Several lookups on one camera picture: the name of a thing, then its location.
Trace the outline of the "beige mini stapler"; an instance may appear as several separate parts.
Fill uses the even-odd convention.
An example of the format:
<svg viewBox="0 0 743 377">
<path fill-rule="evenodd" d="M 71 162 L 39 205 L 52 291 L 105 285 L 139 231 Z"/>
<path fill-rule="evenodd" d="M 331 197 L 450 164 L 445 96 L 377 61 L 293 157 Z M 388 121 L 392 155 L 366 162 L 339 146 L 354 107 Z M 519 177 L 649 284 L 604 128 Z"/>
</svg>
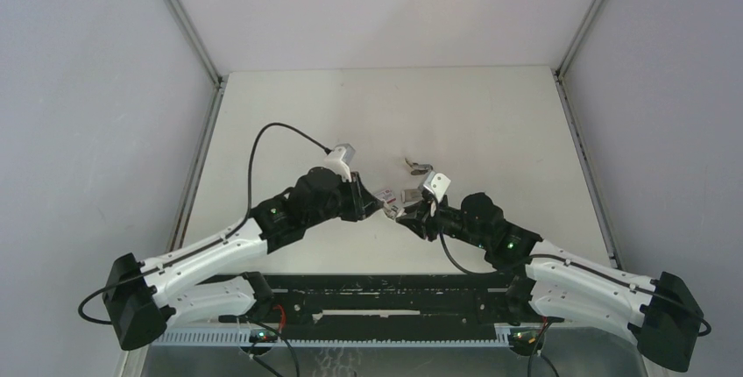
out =
<svg viewBox="0 0 743 377">
<path fill-rule="evenodd" d="M 401 208 L 398 205 L 390 204 L 390 203 L 384 204 L 383 211 L 385 215 L 393 221 L 396 221 L 399 217 L 405 214 L 405 210 L 403 208 Z"/>
</svg>

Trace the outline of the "red white staple box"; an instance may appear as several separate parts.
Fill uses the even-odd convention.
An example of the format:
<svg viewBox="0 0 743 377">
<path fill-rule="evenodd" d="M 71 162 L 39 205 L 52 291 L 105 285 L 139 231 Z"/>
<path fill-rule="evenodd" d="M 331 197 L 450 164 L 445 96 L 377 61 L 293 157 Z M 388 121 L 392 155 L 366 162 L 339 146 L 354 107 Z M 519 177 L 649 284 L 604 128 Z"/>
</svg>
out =
<svg viewBox="0 0 743 377">
<path fill-rule="evenodd" d="M 380 191 L 376 192 L 374 195 L 376 198 L 378 198 L 383 203 L 391 204 L 397 201 L 397 197 L 395 193 L 389 188 L 381 189 Z"/>
</svg>

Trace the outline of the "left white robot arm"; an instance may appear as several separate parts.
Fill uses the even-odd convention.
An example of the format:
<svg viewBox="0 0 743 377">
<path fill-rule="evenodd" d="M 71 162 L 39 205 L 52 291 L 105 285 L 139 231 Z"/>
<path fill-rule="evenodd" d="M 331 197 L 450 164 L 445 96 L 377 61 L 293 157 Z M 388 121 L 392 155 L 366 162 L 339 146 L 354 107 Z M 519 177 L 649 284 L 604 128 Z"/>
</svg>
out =
<svg viewBox="0 0 743 377">
<path fill-rule="evenodd" d="M 343 181 L 331 170 L 315 167 L 215 235 L 147 260 L 132 253 L 119 257 L 102 299 L 120 348 L 132 351 L 161 336 L 183 317 L 187 291 L 226 268 L 293 244 L 326 221 L 363 221 L 382 207 L 358 173 Z"/>
</svg>

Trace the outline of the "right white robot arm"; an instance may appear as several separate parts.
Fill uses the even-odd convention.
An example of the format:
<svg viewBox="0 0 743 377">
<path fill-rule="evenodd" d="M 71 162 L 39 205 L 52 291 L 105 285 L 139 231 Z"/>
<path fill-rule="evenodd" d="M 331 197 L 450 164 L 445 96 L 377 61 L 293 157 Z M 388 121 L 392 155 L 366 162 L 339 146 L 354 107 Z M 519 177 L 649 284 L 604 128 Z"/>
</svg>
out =
<svg viewBox="0 0 743 377">
<path fill-rule="evenodd" d="M 506 308 L 514 323 L 539 316 L 590 326 L 678 373 L 689 370 L 697 340 L 711 332 L 678 276 L 632 274 L 569 253 L 507 221 L 484 193 L 466 196 L 458 208 L 428 196 L 394 220 L 429 241 L 445 236 L 482 249 L 495 274 L 513 277 Z"/>
</svg>

